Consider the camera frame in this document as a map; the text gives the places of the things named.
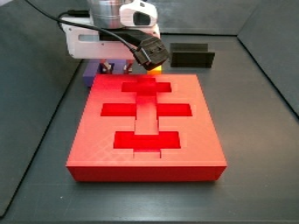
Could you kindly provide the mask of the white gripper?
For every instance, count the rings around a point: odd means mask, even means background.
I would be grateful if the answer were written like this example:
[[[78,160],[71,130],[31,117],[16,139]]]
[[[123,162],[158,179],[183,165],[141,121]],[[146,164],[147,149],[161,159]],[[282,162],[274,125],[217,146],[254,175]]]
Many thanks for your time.
[[[63,17],[62,19],[77,24],[94,25],[90,17]],[[109,64],[107,60],[126,60],[125,74],[133,72],[135,57],[127,46],[119,40],[106,33],[74,25],[62,24],[62,28],[66,33],[69,52],[75,59],[103,59],[99,63],[101,72],[103,74],[113,73],[113,66]],[[129,30],[141,30],[161,38],[158,24],[153,27],[129,27],[109,31],[119,35],[121,32]]]

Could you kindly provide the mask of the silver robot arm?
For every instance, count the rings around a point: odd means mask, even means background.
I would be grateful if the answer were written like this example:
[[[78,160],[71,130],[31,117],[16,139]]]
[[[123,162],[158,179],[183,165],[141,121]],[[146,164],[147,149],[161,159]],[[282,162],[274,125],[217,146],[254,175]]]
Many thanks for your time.
[[[159,67],[169,54],[161,40],[158,11],[143,0],[87,0],[89,15],[63,17],[70,56],[102,60],[113,73],[113,60],[126,62],[127,74],[134,61],[147,71]]]

